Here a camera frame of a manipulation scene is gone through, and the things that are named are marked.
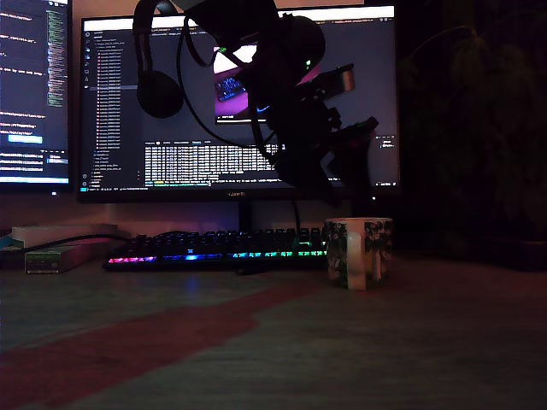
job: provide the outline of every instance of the wall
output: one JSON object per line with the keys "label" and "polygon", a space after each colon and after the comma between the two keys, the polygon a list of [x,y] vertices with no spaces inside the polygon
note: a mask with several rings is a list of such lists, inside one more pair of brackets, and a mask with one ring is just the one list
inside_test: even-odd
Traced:
{"label": "wall", "polygon": [[[79,40],[83,17],[131,15],[137,0],[74,0],[74,78],[79,78]],[[362,3],[356,0],[278,0],[278,7],[300,7],[328,4]],[[78,101],[77,86],[74,101]],[[75,121],[78,132],[78,121]],[[335,216],[348,216],[350,207],[330,208],[320,202],[300,202],[303,226],[322,226],[322,221]],[[156,234],[173,229],[188,231],[231,230],[238,227],[236,203],[163,203],[83,205],[74,195],[2,195],[0,228],[20,225],[68,225],[110,222],[133,234]],[[255,228],[294,226],[294,215],[288,202],[255,202]]]}

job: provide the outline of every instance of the headphone ear cup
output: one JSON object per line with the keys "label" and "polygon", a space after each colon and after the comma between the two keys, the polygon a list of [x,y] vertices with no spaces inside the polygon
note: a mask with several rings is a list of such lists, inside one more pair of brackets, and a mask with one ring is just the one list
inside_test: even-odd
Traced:
{"label": "headphone ear cup", "polygon": [[177,114],[184,106],[179,85],[167,74],[156,70],[139,76],[137,99],[146,114],[162,120]]}

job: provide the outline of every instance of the keyboard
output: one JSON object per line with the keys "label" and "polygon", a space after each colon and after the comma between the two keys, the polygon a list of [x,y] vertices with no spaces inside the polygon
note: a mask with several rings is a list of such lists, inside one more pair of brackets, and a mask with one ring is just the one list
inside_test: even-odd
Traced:
{"label": "keyboard", "polygon": [[245,92],[241,81],[236,80],[234,77],[229,77],[216,83],[215,89],[220,102],[225,102]]}
{"label": "keyboard", "polygon": [[107,271],[267,271],[308,270],[326,266],[326,242],[320,228],[258,230],[252,233],[173,231],[140,235],[113,252]]}

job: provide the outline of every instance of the patterned mug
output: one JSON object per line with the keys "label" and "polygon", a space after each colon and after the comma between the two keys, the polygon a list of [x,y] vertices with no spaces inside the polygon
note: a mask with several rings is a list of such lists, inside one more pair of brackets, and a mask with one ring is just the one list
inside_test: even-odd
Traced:
{"label": "patterned mug", "polygon": [[344,218],[325,222],[329,278],[351,290],[380,281],[391,258],[393,220]]}

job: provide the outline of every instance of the monitor screen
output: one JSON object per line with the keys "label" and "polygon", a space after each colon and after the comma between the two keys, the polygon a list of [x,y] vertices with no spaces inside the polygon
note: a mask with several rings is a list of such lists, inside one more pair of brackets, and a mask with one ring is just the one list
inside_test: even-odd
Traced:
{"label": "monitor screen", "polygon": [[[329,100],[327,105],[338,108],[345,126],[369,116],[379,120],[368,156],[372,185],[398,186],[395,9],[279,12],[308,16],[320,23],[325,33],[325,57],[303,81],[355,64],[356,90]],[[175,57],[182,25],[182,16],[156,17],[150,37],[154,69],[173,79],[177,78]],[[208,59],[216,50],[215,40],[195,24],[190,26],[197,50]],[[85,20],[82,41],[80,200],[191,201],[295,195],[257,149],[212,139],[186,106],[166,120],[155,119],[139,107],[132,18]],[[248,45],[235,54],[250,62],[255,52],[255,45]],[[183,49],[185,89],[203,122],[225,139],[252,145],[247,93],[234,78],[238,70],[220,54],[211,68],[199,67],[187,48]],[[268,135],[267,126],[261,126]],[[267,149],[275,152],[276,141]],[[332,175],[329,178],[337,188],[343,187]]]}
{"label": "monitor screen", "polygon": [[0,1],[0,190],[66,190],[72,0]]}

